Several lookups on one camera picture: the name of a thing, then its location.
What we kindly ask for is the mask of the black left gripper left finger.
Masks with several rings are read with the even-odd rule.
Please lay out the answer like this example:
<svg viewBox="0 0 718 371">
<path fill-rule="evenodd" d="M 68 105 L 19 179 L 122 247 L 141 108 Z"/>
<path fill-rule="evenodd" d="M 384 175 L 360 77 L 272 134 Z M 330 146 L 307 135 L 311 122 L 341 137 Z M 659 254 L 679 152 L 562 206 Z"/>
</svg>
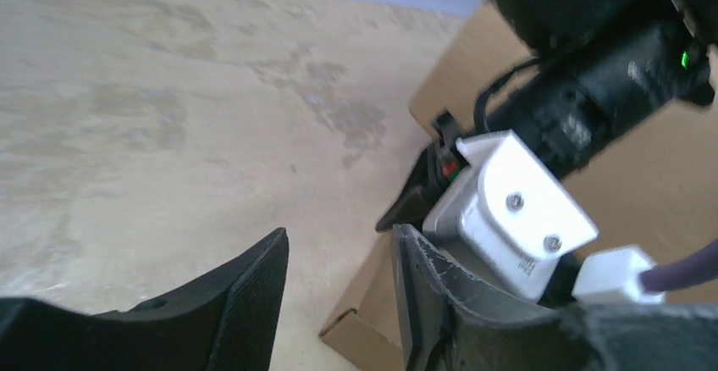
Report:
<svg viewBox="0 0 718 371">
<path fill-rule="evenodd" d="M 227 263 L 128 311 L 1 301 L 4 370 L 267 370 L 288 267 L 278 228 Z"/>
</svg>

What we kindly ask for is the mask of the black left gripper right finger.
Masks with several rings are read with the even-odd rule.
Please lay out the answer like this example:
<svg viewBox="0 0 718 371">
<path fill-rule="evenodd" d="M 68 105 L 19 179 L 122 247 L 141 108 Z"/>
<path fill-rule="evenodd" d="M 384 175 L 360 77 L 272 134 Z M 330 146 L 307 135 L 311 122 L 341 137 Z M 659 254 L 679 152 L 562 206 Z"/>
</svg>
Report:
<svg viewBox="0 0 718 371">
<path fill-rule="evenodd" d="M 523 302 L 450 261 L 409 224 L 393 228 L 408 370 L 714 370 L 714 304 Z"/>
</svg>

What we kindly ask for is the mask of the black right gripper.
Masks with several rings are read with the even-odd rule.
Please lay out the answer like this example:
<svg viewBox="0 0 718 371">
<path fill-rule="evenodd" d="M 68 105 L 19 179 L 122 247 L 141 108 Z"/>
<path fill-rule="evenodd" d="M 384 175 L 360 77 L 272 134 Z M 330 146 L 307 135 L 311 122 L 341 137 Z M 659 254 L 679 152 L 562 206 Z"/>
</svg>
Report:
<svg viewBox="0 0 718 371">
<path fill-rule="evenodd" d="M 399 196 L 377 221 L 377 232 L 390 230 L 395 224 L 420 227 L 431 208 L 468 165 L 457 151 L 456 142 L 468 138 L 473 131 L 464 130 L 449 111 L 440 113 L 431 126 L 436 138 L 421 152 Z"/>
</svg>

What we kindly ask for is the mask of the brown cardboard box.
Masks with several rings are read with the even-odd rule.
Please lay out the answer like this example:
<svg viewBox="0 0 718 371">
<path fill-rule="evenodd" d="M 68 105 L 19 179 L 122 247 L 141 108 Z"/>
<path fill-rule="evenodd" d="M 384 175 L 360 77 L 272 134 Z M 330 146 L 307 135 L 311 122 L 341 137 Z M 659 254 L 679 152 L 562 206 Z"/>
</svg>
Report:
<svg viewBox="0 0 718 371">
<path fill-rule="evenodd" d="M 527 49 L 489 3 L 462 26 L 408 104 L 424 129 L 449 110 L 472 125 L 473 98 Z M 673 103 L 571 176 L 567 190 L 599 226 L 584 254 L 637 244 L 661 263 L 717 236 L 717 111 Z M 404 367 L 391 262 L 392 235 L 377 235 L 320 340 L 361 370 Z"/>
</svg>

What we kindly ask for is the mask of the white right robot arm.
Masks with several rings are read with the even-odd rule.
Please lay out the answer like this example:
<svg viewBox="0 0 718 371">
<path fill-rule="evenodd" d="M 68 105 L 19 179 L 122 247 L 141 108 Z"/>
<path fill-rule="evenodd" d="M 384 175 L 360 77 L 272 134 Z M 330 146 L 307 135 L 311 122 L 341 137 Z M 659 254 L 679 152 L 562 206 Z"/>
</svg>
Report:
<svg viewBox="0 0 718 371">
<path fill-rule="evenodd" d="M 670 100 L 713 102 L 717 0 L 489 1 L 532 56 L 477 93 L 470 130 L 447 110 L 434 116 L 438 137 L 378 231 L 425 220 L 467 165 L 460 138 L 513 130 L 564 179 Z"/>
</svg>

